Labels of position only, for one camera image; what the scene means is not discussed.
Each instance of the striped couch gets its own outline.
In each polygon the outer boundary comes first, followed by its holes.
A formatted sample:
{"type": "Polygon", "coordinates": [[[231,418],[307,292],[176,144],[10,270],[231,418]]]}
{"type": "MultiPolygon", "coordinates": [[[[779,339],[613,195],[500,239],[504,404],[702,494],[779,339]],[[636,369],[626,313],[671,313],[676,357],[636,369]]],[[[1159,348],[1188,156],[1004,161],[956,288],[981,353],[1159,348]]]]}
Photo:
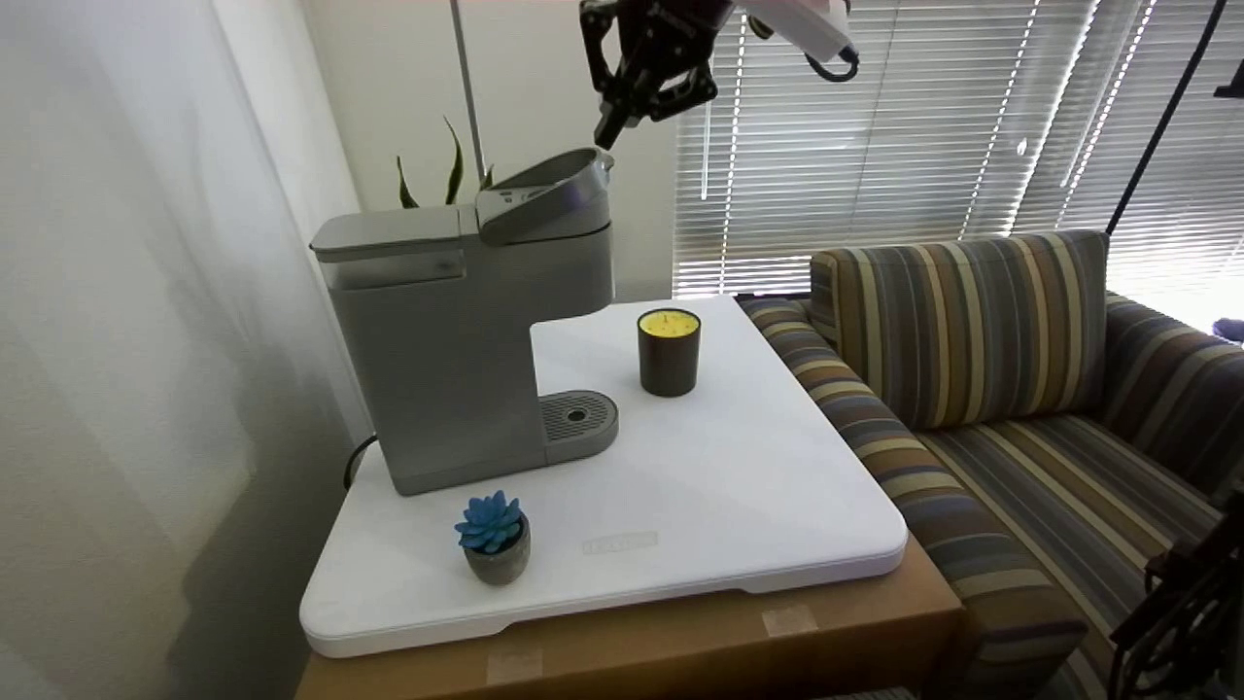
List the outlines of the striped couch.
{"type": "Polygon", "coordinates": [[[934,695],[1105,695],[1142,566],[1244,476],[1244,353],[1105,292],[1109,239],[828,251],[737,302],[969,607],[934,695]]]}

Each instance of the couch armrest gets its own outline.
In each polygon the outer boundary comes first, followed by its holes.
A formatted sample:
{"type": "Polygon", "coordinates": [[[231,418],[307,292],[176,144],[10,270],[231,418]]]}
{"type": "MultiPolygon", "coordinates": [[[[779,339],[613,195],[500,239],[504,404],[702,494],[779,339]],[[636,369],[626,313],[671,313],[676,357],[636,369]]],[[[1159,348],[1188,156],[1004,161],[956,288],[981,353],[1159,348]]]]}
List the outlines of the couch armrest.
{"type": "Polygon", "coordinates": [[[1222,505],[1244,480],[1244,349],[1112,295],[1105,365],[1099,420],[1222,505]]]}
{"type": "Polygon", "coordinates": [[[737,299],[850,445],[969,610],[934,695],[1024,695],[1078,651],[1086,624],[1024,546],[813,332],[802,299],[737,299]]]}

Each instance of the window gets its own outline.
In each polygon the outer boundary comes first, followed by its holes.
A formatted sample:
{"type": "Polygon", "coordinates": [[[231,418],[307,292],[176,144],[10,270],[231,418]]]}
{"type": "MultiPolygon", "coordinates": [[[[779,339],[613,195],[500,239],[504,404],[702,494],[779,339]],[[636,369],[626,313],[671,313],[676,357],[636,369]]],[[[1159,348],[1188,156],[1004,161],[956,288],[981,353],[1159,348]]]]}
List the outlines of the window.
{"type": "MultiPolygon", "coordinates": [[[[828,245],[1105,230],[1204,16],[1208,0],[855,0],[849,85],[736,16],[718,96],[683,116],[676,295],[809,288],[828,245]]],[[[1121,221],[1112,288],[1239,279],[1244,103],[1208,96],[1239,60],[1230,11],[1121,221]]]]}

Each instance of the small blue succulent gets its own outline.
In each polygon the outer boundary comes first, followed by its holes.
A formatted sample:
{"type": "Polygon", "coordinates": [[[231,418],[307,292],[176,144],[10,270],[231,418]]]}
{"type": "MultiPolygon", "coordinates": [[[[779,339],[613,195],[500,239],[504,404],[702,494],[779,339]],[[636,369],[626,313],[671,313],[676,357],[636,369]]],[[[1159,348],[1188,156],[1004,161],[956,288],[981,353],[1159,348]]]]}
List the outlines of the small blue succulent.
{"type": "Polygon", "coordinates": [[[518,505],[518,499],[504,502],[504,492],[491,494],[491,499],[472,499],[464,509],[460,529],[460,546],[468,554],[500,554],[511,547],[520,529],[526,529],[526,514],[518,505]]]}

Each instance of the white tabletop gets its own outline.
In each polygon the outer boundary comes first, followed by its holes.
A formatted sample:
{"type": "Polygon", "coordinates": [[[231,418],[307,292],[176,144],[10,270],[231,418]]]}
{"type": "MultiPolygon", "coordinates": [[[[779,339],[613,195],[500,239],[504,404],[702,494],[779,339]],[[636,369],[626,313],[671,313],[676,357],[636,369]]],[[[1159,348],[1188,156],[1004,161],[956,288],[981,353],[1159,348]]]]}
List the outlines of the white tabletop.
{"type": "Polygon", "coordinates": [[[365,452],[302,597],[327,658],[487,637],[526,620],[700,590],[787,590],[893,572],[906,523],[828,429],[736,299],[680,302],[702,319],[689,397],[636,385],[634,319],[657,302],[539,322],[539,394],[600,389],[619,441],[596,458],[400,499],[365,452]],[[511,588],[473,581],[454,523],[504,492],[534,527],[511,588]]]}

